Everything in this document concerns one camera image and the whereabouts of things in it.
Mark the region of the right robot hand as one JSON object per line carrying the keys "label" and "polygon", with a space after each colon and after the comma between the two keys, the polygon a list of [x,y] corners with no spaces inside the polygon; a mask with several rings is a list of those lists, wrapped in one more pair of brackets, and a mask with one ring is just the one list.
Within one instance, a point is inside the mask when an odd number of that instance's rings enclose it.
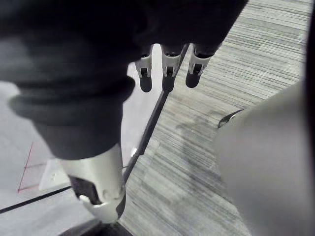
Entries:
{"label": "right robot hand", "polygon": [[137,64],[149,89],[150,54],[162,47],[164,90],[182,48],[194,45],[189,86],[246,6],[245,0],[3,0],[0,79],[19,94],[9,106],[29,119],[61,161],[82,204],[104,223],[125,209],[121,123]]}

